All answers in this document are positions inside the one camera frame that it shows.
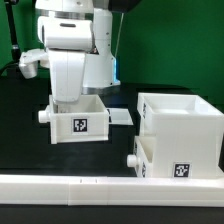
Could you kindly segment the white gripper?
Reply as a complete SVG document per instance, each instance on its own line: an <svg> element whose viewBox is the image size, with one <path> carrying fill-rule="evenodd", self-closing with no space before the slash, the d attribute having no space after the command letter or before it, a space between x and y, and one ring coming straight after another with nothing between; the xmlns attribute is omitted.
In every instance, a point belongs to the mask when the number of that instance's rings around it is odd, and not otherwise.
<svg viewBox="0 0 224 224"><path fill-rule="evenodd" d="M79 100L85 70L84 52L49 50L52 96L55 103Z"/></svg>

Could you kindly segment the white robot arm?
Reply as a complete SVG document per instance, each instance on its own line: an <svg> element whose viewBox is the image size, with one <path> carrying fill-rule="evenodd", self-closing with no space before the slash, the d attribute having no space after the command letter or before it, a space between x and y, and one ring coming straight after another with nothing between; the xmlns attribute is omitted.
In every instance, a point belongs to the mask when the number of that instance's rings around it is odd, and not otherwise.
<svg viewBox="0 0 224 224"><path fill-rule="evenodd" d="M50 69L53 100L75 103L120 85L111 53L112 14L125 14L142 0L36 0L38 38Z"/></svg>

